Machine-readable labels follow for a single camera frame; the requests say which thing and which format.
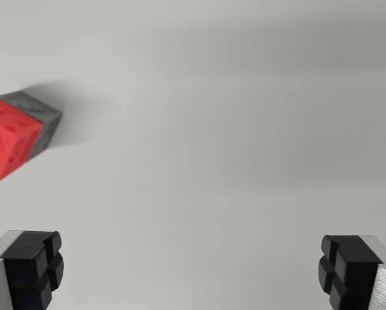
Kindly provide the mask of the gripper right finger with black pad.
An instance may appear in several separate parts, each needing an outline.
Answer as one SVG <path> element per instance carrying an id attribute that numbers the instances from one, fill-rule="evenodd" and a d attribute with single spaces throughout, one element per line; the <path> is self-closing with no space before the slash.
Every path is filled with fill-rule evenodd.
<path id="1" fill-rule="evenodd" d="M 318 265 L 333 309 L 386 309 L 386 246 L 370 235 L 325 235 Z"/>

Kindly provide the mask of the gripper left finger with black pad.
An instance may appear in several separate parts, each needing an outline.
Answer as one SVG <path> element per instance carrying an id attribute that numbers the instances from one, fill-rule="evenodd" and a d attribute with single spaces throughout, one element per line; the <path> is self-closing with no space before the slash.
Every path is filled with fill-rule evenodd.
<path id="1" fill-rule="evenodd" d="M 0 309 L 47 309 L 64 261 L 57 231 L 9 230 L 0 237 Z"/>

